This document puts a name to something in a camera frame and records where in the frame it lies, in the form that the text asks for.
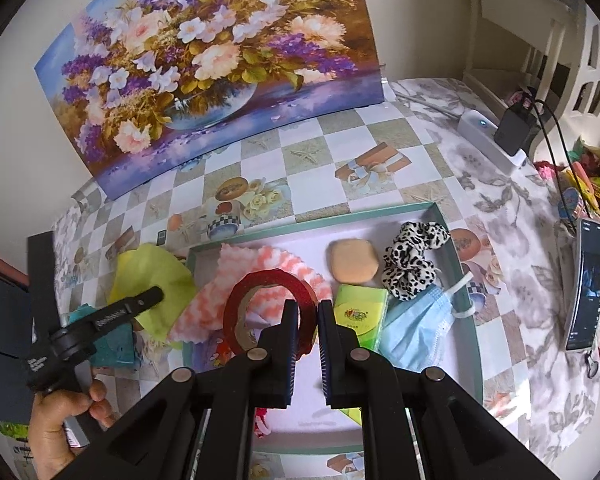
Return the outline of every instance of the pink striped cloth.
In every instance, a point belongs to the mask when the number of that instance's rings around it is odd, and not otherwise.
[[[223,244],[218,260],[218,273],[207,283],[180,315],[171,331],[172,341],[202,343],[211,332],[222,328],[224,305],[234,286],[250,272],[282,269],[305,280],[318,301],[331,300],[329,283],[298,256],[274,247],[247,249]],[[280,322],[285,300],[293,296],[283,286],[261,288],[249,302],[248,310],[271,324]]]

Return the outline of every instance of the beige sponge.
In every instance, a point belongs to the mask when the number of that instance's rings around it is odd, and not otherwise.
[[[331,246],[331,273],[340,283],[359,285],[378,272],[378,255],[368,240],[338,240]]]

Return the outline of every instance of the floral painting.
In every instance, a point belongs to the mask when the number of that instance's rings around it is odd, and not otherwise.
[[[36,73],[112,199],[235,140],[382,101],[364,0],[93,0]]]

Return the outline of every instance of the face mask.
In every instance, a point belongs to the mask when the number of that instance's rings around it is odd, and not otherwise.
[[[453,295],[472,278],[469,272],[446,291],[429,285],[412,300],[395,305],[384,318],[379,352],[395,367],[413,372],[438,366],[454,319],[474,314],[473,307],[459,313],[451,304]]]

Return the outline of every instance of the human hand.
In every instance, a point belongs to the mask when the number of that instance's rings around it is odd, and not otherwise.
[[[115,422],[113,409],[105,396],[106,386],[93,380],[89,395],[58,390],[43,397],[36,394],[29,423],[29,445],[36,463],[38,480],[50,480],[75,458],[62,428],[72,415],[89,410],[90,415],[106,428]]]

